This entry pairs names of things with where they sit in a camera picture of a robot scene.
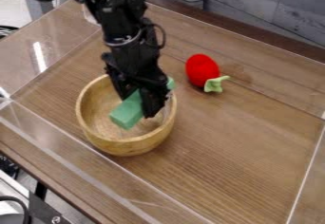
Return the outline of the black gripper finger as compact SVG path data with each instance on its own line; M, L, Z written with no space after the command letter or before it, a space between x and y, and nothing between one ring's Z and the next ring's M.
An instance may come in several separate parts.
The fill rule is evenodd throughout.
M112 75L112 86L120 100L126 100L138 89L132 79L123 75Z
M142 88L139 90L140 107L144 118L154 118L164 107L168 89L166 87Z

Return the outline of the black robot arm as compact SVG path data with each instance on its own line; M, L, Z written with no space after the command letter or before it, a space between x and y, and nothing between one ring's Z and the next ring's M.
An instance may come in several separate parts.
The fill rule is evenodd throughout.
M110 48L102 60L116 94L127 99L138 92L142 114L151 118L164 106L168 89L167 76L159 67L166 36L162 26L144 16L146 0L75 1L87 7L102 28Z

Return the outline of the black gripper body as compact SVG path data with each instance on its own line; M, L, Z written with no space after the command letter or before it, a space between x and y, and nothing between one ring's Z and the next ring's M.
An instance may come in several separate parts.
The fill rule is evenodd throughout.
M132 79L138 89L166 87L167 78L158 63L164 42L162 26L143 18L136 39L127 45L111 47L111 52L102 54L111 79L112 75L123 75Z

